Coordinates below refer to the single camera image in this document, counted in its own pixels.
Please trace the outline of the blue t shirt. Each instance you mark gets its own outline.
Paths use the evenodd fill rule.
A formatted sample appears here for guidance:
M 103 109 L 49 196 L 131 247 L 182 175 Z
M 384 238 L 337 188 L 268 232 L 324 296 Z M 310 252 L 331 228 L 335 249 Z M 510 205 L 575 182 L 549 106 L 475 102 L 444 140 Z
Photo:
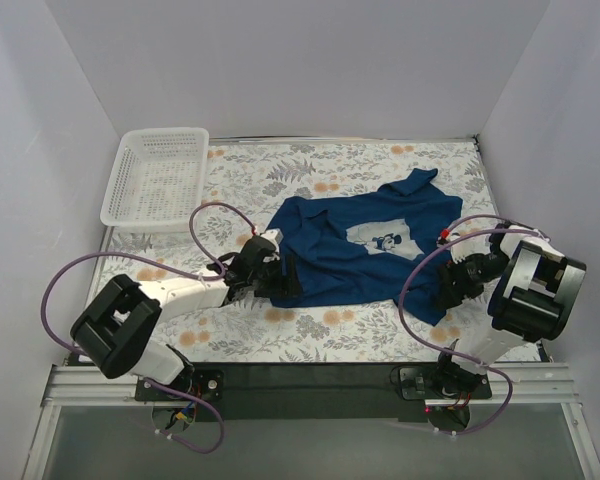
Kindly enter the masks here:
M 391 300 L 436 325 L 434 306 L 443 252 L 423 269 L 439 234 L 458 219 L 463 201 L 439 190 L 435 169 L 414 169 L 400 181 L 349 197 L 286 199 L 268 226 L 284 235 L 280 254 L 295 257 L 303 293 L 271 301 L 277 308 L 367 304 Z

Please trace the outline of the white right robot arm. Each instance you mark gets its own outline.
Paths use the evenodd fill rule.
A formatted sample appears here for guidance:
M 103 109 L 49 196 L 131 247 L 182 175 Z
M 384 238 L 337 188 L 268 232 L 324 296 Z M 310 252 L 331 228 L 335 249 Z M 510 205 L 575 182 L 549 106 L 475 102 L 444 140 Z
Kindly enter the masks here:
M 487 253 L 464 253 L 437 268 L 435 306 L 457 307 L 483 294 L 495 281 L 487 314 L 490 322 L 474 336 L 456 339 L 456 353 L 441 353 L 429 377 L 444 397 L 474 392 L 487 380 L 487 367 L 510 350 L 554 340 L 564 330 L 586 274 L 586 265 L 559 252 L 541 233 L 505 220 L 488 238 Z

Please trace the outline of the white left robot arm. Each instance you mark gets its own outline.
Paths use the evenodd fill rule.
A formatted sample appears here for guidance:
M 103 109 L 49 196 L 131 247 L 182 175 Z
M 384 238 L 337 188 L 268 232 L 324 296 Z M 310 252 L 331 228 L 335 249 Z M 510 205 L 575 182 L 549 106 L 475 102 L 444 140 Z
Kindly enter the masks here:
M 195 367 L 175 347 L 152 339 L 162 322 L 255 297 L 295 299 L 303 293 L 295 260 L 280 254 L 279 233 L 249 239 L 239 252 L 219 257 L 199 272 L 136 282 L 126 274 L 109 280 L 71 328 L 71 337 L 108 379 L 148 378 L 173 400 L 193 386 Z

